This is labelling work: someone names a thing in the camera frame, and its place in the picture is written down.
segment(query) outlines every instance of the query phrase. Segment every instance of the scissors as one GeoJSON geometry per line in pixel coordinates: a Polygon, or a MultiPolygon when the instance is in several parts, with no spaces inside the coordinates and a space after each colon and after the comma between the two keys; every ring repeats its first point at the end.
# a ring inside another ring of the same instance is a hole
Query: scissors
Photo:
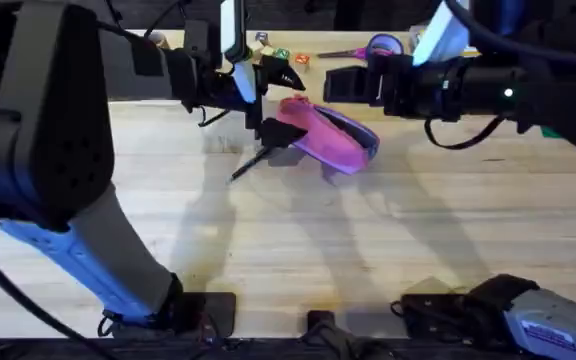
{"type": "Polygon", "coordinates": [[[368,45],[363,48],[335,51],[330,53],[317,54],[319,58],[345,58],[354,57],[360,60],[367,60],[368,56],[401,54],[404,47],[396,37],[388,34],[377,34],[370,39],[368,45]]]}

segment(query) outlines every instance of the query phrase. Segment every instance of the orange object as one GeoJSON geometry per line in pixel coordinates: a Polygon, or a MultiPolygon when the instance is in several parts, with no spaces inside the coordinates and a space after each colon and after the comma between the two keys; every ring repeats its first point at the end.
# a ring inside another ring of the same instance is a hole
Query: orange object
{"type": "Polygon", "coordinates": [[[295,57],[295,62],[299,64],[308,64],[310,62],[310,56],[304,54],[297,54],[295,57]]]}
{"type": "Polygon", "coordinates": [[[295,69],[300,72],[306,72],[310,68],[310,56],[297,54],[295,56],[295,69]]]}

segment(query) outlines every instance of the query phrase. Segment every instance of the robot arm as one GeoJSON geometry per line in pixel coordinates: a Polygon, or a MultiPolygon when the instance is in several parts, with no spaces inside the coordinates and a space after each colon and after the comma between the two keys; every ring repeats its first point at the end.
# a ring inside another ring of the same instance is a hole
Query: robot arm
{"type": "Polygon", "coordinates": [[[383,106],[386,115],[424,119],[435,144],[433,119],[496,116],[481,136],[460,146],[443,146],[452,149],[480,142],[501,120],[516,122],[520,134],[535,125],[547,126],[576,146],[576,0],[459,2],[469,3],[470,17],[506,47],[495,46],[490,36],[469,34],[450,12],[453,6],[459,8],[457,0],[448,0],[413,56],[376,55],[367,68],[328,71],[324,100],[383,106]],[[468,35],[481,52],[477,58],[456,56],[468,35]]]}
{"type": "MultiPolygon", "coordinates": [[[[184,293],[122,212],[111,183],[108,99],[242,111],[257,131],[261,96],[290,68],[266,59],[267,74],[256,65],[248,78],[255,98],[244,99],[235,78],[215,71],[219,30],[201,21],[186,30],[189,50],[164,50],[79,6],[0,4],[0,229],[86,286],[116,324],[186,332],[212,306],[228,336],[234,294],[217,294],[211,304],[208,294],[184,293]]],[[[247,54],[245,37],[236,45],[247,54]]]]}

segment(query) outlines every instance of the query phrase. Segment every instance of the dark background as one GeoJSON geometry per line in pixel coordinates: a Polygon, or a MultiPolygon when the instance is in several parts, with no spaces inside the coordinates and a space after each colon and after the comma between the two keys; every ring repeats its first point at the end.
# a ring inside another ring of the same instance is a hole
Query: dark background
{"type": "MultiPolygon", "coordinates": [[[[110,20],[104,0],[70,0],[94,9],[100,19],[110,20]]],[[[172,3],[171,0],[112,0],[129,29],[147,28],[172,3]]],[[[316,11],[308,14],[308,0],[246,0],[250,30],[333,30],[337,0],[313,0],[316,11]]],[[[220,0],[192,0],[189,18],[218,19],[220,0]]],[[[358,30],[405,31],[432,17],[439,0],[365,0],[358,30]]],[[[161,23],[163,29],[181,29],[183,21],[173,11],[161,23]]]]}

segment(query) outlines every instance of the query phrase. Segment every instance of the gray device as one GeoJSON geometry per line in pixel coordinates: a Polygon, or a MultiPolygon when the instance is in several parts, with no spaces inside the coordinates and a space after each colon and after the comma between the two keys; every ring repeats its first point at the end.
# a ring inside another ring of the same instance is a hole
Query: gray device
{"type": "Polygon", "coordinates": [[[545,290],[528,290],[504,312],[520,348],[559,360],[576,360],[576,302],[545,290]]]}

